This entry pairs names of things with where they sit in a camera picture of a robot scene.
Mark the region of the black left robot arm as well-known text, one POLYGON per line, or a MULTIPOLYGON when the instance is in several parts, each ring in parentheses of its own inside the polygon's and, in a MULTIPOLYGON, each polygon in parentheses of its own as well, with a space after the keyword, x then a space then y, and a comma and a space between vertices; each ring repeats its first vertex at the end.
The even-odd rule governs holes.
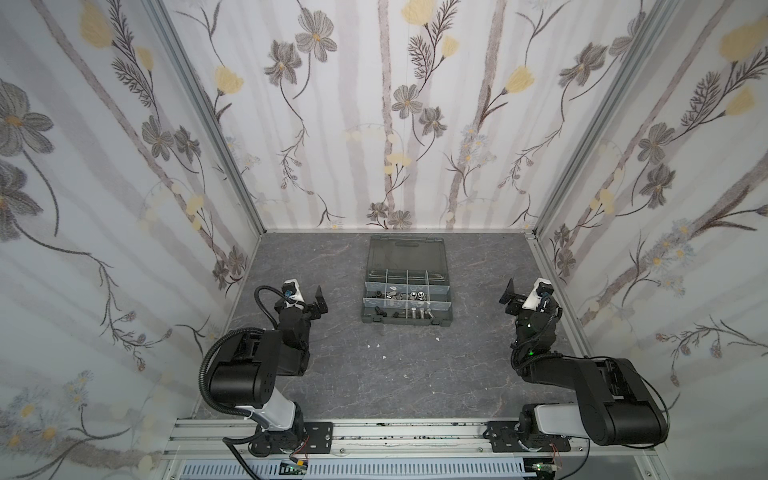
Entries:
POLYGON ((199 392, 214 411, 252 420, 266 431, 294 430, 302 423, 300 407, 276 381, 306 373, 311 327, 329 312, 328 304, 321 287, 307 302, 295 279, 279 288, 256 287, 254 301, 271 327, 234 329, 216 340, 199 369, 199 392))

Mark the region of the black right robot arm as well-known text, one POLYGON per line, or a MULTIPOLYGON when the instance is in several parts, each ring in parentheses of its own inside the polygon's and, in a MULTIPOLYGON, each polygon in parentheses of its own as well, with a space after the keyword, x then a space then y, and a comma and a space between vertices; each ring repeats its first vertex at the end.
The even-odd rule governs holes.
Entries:
POLYGON ((529 449, 556 437, 579 438, 599 446, 653 448, 669 435, 666 407, 627 359, 576 357, 552 349, 563 308, 553 284, 539 278, 528 294, 515 291, 509 280, 499 303, 514 317, 515 339, 510 365, 530 384, 572 391, 573 404, 527 404, 516 435, 529 449))

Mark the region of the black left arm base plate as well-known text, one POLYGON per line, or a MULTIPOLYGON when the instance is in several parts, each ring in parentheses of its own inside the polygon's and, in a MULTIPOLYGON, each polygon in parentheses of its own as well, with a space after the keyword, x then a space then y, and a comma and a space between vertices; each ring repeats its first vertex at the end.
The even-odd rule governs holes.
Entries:
POLYGON ((285 431, 260 431, 248 443, 248 452, 255 457, 278 453, 329 454, 333 441, 332 422, 305 422, 285 431))

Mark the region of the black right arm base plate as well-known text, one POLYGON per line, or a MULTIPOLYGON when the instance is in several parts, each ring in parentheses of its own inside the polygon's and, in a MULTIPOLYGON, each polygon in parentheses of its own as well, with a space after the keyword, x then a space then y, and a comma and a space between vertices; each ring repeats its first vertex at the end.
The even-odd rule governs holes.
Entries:
POLYGON ((562 436, 543 434, 535 427, 521 427, 517 421, 489 421, 482 438, 493 453, 570 452, 569 441, 562 436))

